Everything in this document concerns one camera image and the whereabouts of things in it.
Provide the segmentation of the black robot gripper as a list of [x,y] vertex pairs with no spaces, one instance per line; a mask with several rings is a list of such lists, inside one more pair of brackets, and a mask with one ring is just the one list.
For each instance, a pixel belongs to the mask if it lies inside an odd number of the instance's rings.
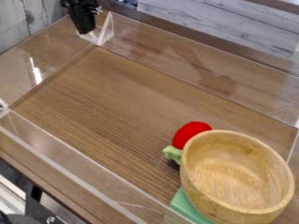
[[60,0],[60,6],[70,8],[70,17],[79,34],[87,34],[96,28],[96,15],[103,12],[99,0]]

